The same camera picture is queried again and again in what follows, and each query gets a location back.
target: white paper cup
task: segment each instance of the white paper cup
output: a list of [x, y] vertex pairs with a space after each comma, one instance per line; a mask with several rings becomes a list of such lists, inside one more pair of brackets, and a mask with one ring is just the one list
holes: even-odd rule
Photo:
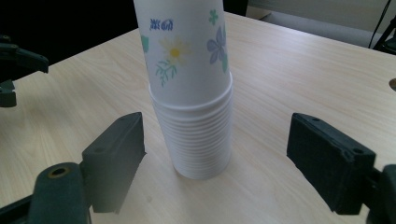
[[231, 83], [222, 0], [134, 0], [152, 96], [202, 105]]
[[187, 107], [166, 107], [154, 103], [151, 97], [175, 169], [188, 178], [213, 177], [228, 164], [233, 88], [227, 91], [216, 103], [205, 104], [201, 108], [192, 106], [190, 110]]

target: floral pattern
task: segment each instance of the floral pattern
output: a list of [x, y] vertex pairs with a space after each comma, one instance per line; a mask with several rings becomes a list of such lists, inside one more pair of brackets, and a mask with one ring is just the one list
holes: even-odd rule
[[190, 54], [190, 45], [184, 43], [179, 37], [174, 41], [167, 38], [160, 40], [163, 47], [164, 59], [157, 63], [156, 75], [160, 76], [161, 85], [164, 86], [170, 78], [177, 74], [177, 67], [185, 63], [185, 55]]
[[210, 56], [210, 64], [215, 63], [218, 59], [222, 62], [222, 69], [225, 73], [228, 68], [228, 57], [226, 54], [226, 34], [225, 27], [221, 31], [221, 27], [219, 27], [216, 32], [216, 40], [210, 39], [206, 43], [207, 50], [211, 53]]
[[147, 53], [149, 51], [149, 38], [144, 35], [141, 35], [140, 38], [142, 39], [143, 51]]
[[209, 12], [210, 17], [209, 17], [209, 21], [212, 22], [212, 25], [216, 24], [216, 20], [219, 18], [218, 14], [216, 13], [216, 10], [210, 10]]

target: purple flower print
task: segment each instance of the purple flower print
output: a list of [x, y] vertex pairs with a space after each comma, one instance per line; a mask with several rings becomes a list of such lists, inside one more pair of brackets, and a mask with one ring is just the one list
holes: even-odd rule
[[216, 33], [216, 41], [213, 39], [207, 41], [207, 50], [212, 53], [212, 56], [210, 57], [211, 64], [215, 63], [218, 58], [221, 62], [225, 58], [225, 41], [225, 34], [221, 31], [221, 27], [219, 27], [218, 32]]

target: yellow flower print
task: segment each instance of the yellow flower print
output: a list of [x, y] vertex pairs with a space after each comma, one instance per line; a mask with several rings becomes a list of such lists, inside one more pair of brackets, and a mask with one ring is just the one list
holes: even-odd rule
[[190, 54], [190, 46], [177, 36], [174, 41], [167, 38], [159, 41], [165, 54], [164, 60], [157, 63], [156, 75], [160, 76], [162, 86], [177, 74], [177, 66], [185, 62], [184, 56]]
[[183, 43], [178, 36], [175, 37], [173, 42], [164, 38], [160, 40], [160, 44], [163, 46], [163, 53], [166, 55], [165, 60], [169, 60], [173, 65], [183, 64], [185, 62], [183, 56], [191, 53], [189, 44]]

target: wooden table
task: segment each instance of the wooden table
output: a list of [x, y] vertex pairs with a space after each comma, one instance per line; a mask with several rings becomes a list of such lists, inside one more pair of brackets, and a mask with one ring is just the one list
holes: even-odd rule
[[286, 156], [293, 112], [324, 119], [396, 162], [396, 57], [226, 14], [234, 80], [227, 169], [190, 180], [173, 168], [148, 91], [137, 30], [15, 82], [0, 108], [0, 207], [32, 193], [52, 164], [81, 152], [115, 119], [141, 111], [148, 155], [118, 216], [93, 223], [364, 223], [333, 214]]

